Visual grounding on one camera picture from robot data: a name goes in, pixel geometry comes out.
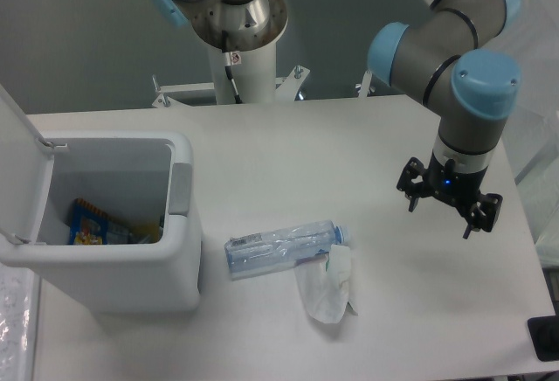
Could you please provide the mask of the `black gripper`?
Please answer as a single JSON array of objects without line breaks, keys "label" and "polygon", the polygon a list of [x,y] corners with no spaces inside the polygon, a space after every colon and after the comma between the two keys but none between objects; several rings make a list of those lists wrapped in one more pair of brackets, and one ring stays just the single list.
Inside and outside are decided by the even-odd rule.
[{"label": "black gripper", "polygon": [[406,163],[397,189],[409,201],[409,212],[414,212],[425,197],[456,208],[466,221],[463,238],[468,239],[472,232],[491,232],[500,214],[502,195],[480,190],[488,165],[489,152],[434,149],[427,169],[416,157]]}]

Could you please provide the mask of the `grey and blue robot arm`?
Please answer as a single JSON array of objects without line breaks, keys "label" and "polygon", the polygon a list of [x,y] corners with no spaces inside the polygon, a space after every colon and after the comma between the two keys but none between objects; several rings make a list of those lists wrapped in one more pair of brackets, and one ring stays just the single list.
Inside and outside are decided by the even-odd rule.
[{"label": "grey and blue robot arm", "polygon": [[[406,163],[397,188],[416,206],[432,197],[455,208],[468,232],[490,232],[502,198],[480,189],[514,110],[521,71],[489,51],[518,14],[521,0],[424,0],[432,18],[418,28],[385,25],[372,40],[373,76],[437,114],[428,164]],[[220,104],[280,99],[276,43],[287,25],[284,0],[152,0],[174,26],[190,24],[208,48]]]}]

